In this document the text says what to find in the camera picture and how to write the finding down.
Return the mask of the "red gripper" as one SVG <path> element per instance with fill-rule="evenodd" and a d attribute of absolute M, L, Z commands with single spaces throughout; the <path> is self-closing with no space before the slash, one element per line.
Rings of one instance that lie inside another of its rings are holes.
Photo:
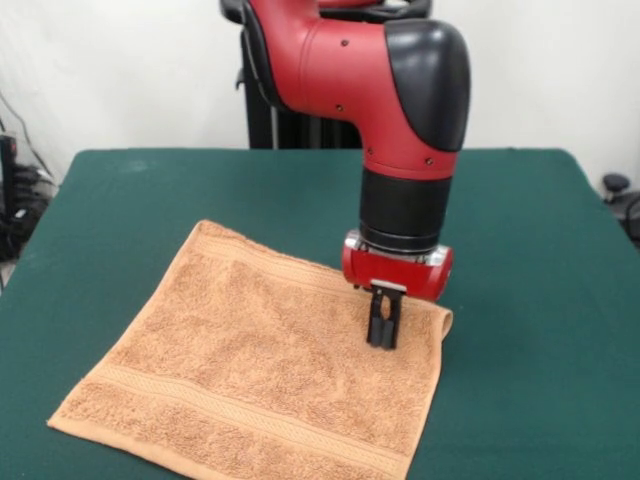
<path fill-rule="evenodd" d="M 453 260 L 453 249 L 444 245 L 424 254 L 390 253 L 367 244 L 358 230 L 349 231 L 341 259 L 345 279 L 358 287 L 398 291 L 371 292 L 367 342 L 395 349 L 404 294 L 430 302 L 438 300 L 449 280 Z"/>

